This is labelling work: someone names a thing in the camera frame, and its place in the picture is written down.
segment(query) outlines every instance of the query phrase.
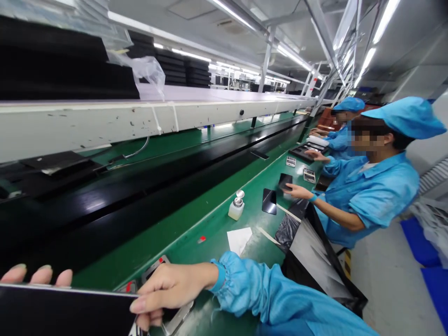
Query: blue uniform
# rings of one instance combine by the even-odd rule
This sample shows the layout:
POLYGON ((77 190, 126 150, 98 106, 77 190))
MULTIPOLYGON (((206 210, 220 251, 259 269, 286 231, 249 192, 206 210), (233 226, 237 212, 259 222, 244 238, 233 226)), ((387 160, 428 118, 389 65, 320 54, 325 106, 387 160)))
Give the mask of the blue uniform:
POLYGON ((221 309, 240 317, 247 310, 260 315, 258 335, 362 336, 378 335, 332 298, 283 276, 279 265, 269 269, 251 259, 226 252, 219 277, 210 290, 221 309))
POLYGON ((318 208, 317 214, 330 241, 353 248, 355 243, 379 228, 387 228, 394 217, 405 210, 419 190, 420 177, 402 152, 359 173, 369 160, 331 158, 323 172, 336 176, 319 198, 346 212, 356 213, 365 229, 351 231, 340 226, 318 208))
POLYGON ((349 128, 350 122, 342 126, 339 131, 328 133, 328 137, 324 139, 329 142, 330 154, 336 160, 350 160, 356 156, 350 149, 349 128))

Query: metal shelf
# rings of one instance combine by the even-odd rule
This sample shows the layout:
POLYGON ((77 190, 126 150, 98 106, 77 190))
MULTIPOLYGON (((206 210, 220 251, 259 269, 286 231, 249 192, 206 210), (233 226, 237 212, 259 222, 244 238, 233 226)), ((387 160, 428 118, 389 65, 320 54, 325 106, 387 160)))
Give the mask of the metal shelf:
POLYGON ((0 162, 77 150, 195 127, 294 111, 315 98, 165 86, 161 101, 149 84, 139 101, 10 102, 0 104, 0 162))

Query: wrist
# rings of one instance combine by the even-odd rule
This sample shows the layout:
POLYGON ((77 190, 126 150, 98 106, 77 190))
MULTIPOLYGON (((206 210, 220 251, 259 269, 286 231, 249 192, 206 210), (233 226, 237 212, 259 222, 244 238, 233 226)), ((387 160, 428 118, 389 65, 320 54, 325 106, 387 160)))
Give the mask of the wrist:
POLYGON ((309 191, 308 193, 307 193, 307 195, 304 197, 306 200, 310 200, 311 198, 313 198, 315 195, 311 192, 311 191, 309 191))
POLYGON ((201 263, 198 264, 200 278, 203 280, 202 286, 204 289, 211 289, 218 281, 219 269, 213 263, 201 263))

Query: blue sleeve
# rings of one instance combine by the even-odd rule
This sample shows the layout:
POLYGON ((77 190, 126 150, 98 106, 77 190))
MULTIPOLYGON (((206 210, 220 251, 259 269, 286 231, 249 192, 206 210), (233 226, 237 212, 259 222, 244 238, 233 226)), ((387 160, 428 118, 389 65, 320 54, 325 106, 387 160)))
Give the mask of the blue sleeve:
POLYGON ((351 160, 336 160, 333 156, 328 156, 330 162, 323 167, 323 173, 327 176, 337 176, 341 170, 351 160))
POLYGON ((329 132, 327 135, 328 138, 326 138, 326 140, 334 139, 335 137, 337 137, 337 134, 338 134, 338 132, 329 132))
POLYGON ((357 193, 350 199, 349 206, 366 228, 374 225, 386 228, 412 203, 418 190, 418 175, 412 177, 403 172, 357 193))
POLYGON ((218 282, 210 290, 221 309, 240 317, 247 310, 262 323, 306 324, 313 335, 377 335, 362 319, 332 298, 283 276, 279 265, 269 269, 233 252, 223 254, 218 282))

